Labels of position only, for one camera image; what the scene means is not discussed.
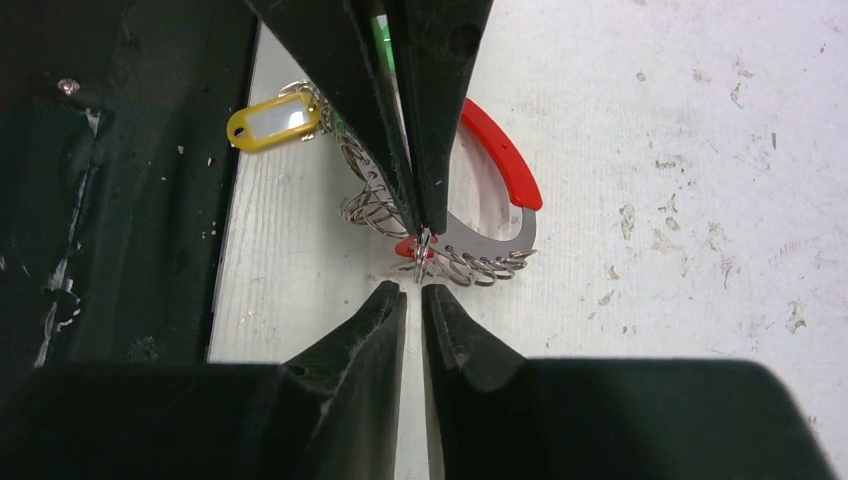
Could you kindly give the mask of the key with yellow tag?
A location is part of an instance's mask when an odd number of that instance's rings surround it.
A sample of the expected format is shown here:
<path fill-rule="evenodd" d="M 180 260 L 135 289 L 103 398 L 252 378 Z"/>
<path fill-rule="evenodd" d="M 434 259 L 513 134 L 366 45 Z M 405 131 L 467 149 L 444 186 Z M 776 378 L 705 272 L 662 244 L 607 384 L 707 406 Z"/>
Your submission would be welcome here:
<path fill-rule="evenodd" d="M 319 103 L 308 92 L 294 92 L 236 111 L 226 125 L 230 144 L 260 152 L 312 135 L 321 123 Z"/>

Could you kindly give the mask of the key with green tag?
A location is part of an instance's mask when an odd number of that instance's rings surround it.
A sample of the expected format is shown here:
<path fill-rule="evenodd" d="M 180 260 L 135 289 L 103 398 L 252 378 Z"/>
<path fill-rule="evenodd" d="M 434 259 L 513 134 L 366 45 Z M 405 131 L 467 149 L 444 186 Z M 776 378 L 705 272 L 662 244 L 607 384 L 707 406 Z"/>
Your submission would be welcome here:
<path fill-rule="evenodd" d="M 388 17 L 385 14 L 376 15 L 370 19 L 370 26 L 381 67 L 386 72 L 394 74 L 395 62 L 392 51 Z"/>

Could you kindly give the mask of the key with red tag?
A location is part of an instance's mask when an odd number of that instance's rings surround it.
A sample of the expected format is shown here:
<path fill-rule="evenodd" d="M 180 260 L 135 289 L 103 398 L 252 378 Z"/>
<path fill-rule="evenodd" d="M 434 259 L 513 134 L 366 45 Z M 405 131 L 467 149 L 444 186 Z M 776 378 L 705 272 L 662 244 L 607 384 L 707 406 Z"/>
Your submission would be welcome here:
<path fill-rule="evenodd" d="M 431 259 L 435 254 L 435 245 L 438 243 L 437 237 L 431 237 L 426 258 Z M 406 239 L 401 240 L 394 247 L 395 253 L 403 258 L 415 259 L 415 248 L 416 248 L 416 239 L 413 237 L 408 237 Z"/>

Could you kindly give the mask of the metal keyring with red grip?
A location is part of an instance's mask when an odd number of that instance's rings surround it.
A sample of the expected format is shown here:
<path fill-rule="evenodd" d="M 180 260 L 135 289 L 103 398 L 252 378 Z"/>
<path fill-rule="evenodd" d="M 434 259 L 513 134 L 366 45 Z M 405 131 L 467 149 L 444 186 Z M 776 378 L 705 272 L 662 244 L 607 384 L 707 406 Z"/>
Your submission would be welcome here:
<path fill-rule="evenodd" d="M 342 158 L 362 182 L 359 193 L 342 200 L 340 216 L 354 226 L 370 228 L 397 243 L 408 237 L 415 238 L 400 222 L 398 208 L 371 157 L 355 134 L 345 129 L 340 116 L 318 88 L 309 80 L 299 80 L 281 88 L 277 95 L 294 92 L 308 92 L 315 97 L 321 108 L 317 130 L 333 137 Z M 499 281 L 513 279 L 536 253 L 537 212 L 543 200 L 536 179 L 518 148 L 497 122 L 471 99 L 464 102 L 458 134 L 479 147 L 480 159 L 497 170 L 519 229 L 508 238 L 494 236 L 482 231 L 469 218 L 449 212 L 447 230 L 441 235 L 430 235 L 425 247 L 420 247 L 416 240 L 415 259 L 401 257 L 403 262 L 399 268 L 417 270 L 421 276 L 442 277 L 461 287 L 490 287 Z M 437 237 L 438 243 L 434 256 L 427 259 L 431 237 Z"/>

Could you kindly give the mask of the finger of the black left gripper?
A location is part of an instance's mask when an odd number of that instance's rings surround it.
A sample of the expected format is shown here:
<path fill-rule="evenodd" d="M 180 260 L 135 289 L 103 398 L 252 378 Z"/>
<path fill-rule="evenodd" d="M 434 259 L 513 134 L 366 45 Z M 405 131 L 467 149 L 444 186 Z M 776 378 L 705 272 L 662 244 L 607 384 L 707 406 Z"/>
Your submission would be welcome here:
<path fill-rule="evenodd" d="M 253 0 L 249 8 L 326 96 L 376 162 L 400 222 L 421 230 L 412 171 L 401 133 L 376 18 L 384 1 Z"/>
<path fill-rule="evenodd" d="M 387 1 L 420 224 L 447 230 L 450 155 L 492 0 Z"/>

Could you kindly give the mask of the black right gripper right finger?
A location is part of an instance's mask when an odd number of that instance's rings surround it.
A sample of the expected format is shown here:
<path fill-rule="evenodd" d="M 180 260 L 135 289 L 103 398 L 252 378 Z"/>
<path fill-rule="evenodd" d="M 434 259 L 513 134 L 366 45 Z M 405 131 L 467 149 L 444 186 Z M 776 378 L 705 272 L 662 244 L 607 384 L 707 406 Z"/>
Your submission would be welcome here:
<path fill-rule="evenodd" d="M 831 479 L 783 384 L 749 361 L 527 358 L 422 289 L 434 479 Z"/>

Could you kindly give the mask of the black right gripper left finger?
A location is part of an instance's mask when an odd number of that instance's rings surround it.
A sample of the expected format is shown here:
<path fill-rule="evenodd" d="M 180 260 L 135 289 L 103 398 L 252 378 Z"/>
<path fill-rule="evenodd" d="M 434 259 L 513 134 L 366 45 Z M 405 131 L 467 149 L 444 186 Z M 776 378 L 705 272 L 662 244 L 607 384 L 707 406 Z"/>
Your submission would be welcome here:
<path fill-rule="evenodd" d="M 390 479 L 406 297 L 381 283 L 281 364 L 41 368 L 1 407 L 5 479 Z"/>

